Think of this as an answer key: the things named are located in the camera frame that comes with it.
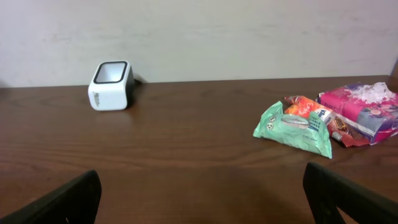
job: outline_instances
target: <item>wooden table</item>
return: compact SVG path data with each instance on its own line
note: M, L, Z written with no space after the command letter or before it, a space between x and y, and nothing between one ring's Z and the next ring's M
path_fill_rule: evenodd
M398 137L333 159L252 133L283 96L385 76L151 83L124 111L90 107L87 86L0 90L0 217L89 169L96 223L313 223L308 161L398 201Z

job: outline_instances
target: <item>snack package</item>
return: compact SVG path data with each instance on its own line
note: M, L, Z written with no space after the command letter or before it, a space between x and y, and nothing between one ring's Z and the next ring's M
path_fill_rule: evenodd
M346 85L320 93L318 103L375 144L398 132L398 99L385 83Z
M308 118L310 112L316 112L326 124L330 136L337 141L341 141L346 147L370 144L366 137L359 134L351 126L346 125L344 121L335 116L333 110L326 106L320 105L305 96L290 96L285 97L285 100L292 104L291 107L285 110L285 113Z
M319 116L315 112L310 113L309 119L283 114L280 101L262 114L253 136L275 140L331 159L329 132Z

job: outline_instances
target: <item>green snack bag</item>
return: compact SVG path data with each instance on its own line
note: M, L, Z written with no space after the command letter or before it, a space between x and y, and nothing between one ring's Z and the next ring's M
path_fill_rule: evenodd
M331 159L329 132L316 112L311 112L308 120L284 114L280 101L262 114L253 136L272 139Z

